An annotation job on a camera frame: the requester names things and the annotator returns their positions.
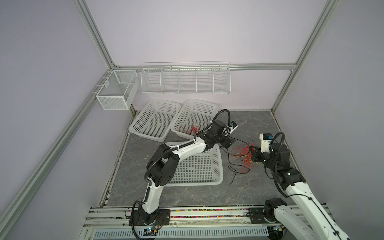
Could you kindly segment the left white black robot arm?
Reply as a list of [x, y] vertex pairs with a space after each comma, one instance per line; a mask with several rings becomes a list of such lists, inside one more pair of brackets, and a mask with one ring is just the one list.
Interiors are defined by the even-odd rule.
[[165, 185], [175, 175], [179, 163], [188, 157], [203, 153], [215, 145], [230, 146], [230, 134], [236, 130], [238, 125], [231, 121], [227, 125], [221, 121], [213, 121], [209, 126], [195, 134], [190, 141], [183, 142], [174, 147], [166, 144], [160, 145], [147, 164], [144, 180], [147, 189], [144, 199], [135, 201], [137, 211], [132, 211], [131, 219], [138, 215], [139, 220], [145, 224], [151, 224], [158, 216], [160, 197]]

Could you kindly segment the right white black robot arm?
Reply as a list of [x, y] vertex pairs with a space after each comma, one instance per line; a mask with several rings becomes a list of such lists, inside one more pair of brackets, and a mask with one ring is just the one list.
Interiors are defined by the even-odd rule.
[[263, 140], [260, 148], [251, 146], [251, 160], [271, 171], [284, 198], [291, 198], [306, 218], [301, 220], [281, 198], [267, 200], [264, 218], [280, 223], [298, 240], [348, 240], [344, 232], [321, 206], [302, 174], [291, 166], [290, 152], [283, 143]]

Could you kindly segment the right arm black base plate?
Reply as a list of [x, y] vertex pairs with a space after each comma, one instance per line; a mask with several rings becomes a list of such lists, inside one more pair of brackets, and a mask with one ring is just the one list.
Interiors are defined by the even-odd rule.
[[251, 220], [251, 224], [267, 224], [264, 207], [248, 208], [246, 217]]

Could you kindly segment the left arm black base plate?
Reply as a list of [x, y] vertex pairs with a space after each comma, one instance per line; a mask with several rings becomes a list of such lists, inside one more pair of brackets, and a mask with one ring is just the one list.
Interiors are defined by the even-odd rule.
[[144, 210], [133, 210], [133, 216], [130, 217], [129, 225], [135, 226], [168, 226], [170, 224], [170, 209], [158, 209], [151, 214], [147, 214]]

